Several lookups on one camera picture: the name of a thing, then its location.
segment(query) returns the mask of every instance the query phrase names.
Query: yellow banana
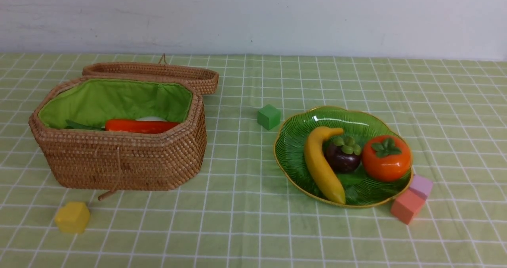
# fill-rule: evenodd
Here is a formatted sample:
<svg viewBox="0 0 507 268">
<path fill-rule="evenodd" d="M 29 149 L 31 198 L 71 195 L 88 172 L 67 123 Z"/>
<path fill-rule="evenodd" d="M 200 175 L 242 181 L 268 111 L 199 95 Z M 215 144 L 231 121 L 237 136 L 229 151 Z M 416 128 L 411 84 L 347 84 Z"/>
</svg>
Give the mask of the yellow banana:
<svg viewBox="0 0 507 268">
<path fill-rule="evenodd" d="M 320 126 L 312 130 L 306 139 L 304 156 L 306 166 L 317 184 L 330 201 L 345 204 L 345 191 L 342 183 L 331 169 L 328 161 L 324 157 L 322 144 L 332 136 L 343 134 L 342 128 L 330 128 Z"/>
</svg>

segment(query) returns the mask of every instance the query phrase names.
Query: orange persimmon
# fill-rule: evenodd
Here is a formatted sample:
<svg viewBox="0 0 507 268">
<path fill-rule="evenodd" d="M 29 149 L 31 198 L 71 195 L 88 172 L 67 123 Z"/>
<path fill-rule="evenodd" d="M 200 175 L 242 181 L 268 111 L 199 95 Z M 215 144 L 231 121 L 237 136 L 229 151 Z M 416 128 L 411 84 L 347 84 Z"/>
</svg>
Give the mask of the orange persimmon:
<svg viewBox="0 0 507 268">
<path fill-rule="evenodd" d="M 396 136 L 376 136 L 364 145 L 361 161 L 364 170 L 373 179 L 394 182 L 410 169 L 412 151 Z"/>
</svg>

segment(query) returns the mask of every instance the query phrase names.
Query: pink wooden block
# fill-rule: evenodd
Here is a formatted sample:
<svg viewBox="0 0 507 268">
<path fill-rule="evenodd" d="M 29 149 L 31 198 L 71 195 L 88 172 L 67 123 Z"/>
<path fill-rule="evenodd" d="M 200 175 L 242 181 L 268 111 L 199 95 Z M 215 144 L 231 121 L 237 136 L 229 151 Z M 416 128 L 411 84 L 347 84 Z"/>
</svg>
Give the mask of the pink wooden block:
<svg viewBox="0 0 507 268">
<path fill-rule="evenodd" d="M 424 200 L 429 197 L 431 189 L 433 189 L 433 182 L 419 175 L 414 175 L 409 187 L 409 190 Z"/>
<path fill-rule="evenodd" d="M 395 199 L 391 207 L 391 214 L 397 217 L 402 223 L 409 225 L 412 220 L 417 217 L 424 203 L 424 199 L 420 198 L 411 190 L 406 190 Z"/>
</svg>

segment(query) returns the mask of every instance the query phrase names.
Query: white wall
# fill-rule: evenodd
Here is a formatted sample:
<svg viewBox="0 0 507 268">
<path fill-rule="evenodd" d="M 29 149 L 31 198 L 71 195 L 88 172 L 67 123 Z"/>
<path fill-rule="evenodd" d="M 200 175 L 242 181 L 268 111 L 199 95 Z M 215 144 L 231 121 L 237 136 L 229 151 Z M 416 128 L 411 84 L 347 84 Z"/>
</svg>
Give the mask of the white wall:
<svg viewBox="0 0 507 268">
<path fill-rule="evenodd" d="M 507 0 L 0 0 L 0 52 L 507 59 Z"/>
</svg>

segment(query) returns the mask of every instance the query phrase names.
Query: green fabric lining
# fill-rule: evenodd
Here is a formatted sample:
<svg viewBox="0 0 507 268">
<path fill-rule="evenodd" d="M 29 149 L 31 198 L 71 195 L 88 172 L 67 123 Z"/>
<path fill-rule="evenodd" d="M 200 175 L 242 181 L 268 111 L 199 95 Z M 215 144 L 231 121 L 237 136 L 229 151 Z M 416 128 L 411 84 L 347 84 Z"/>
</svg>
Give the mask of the green fabric lining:
<svg viewBox="0 0 507 268">
<path fill-rule="evenodd" d="M 192 92 L 180 84 L 100 78 L 60 93 L 38 117 L 56 129 L 65 128 L 67 119 L 93 127 L 102 127 L 109 119 L 147 116 L 183 122 L 191 103 Z"/>
</svg>

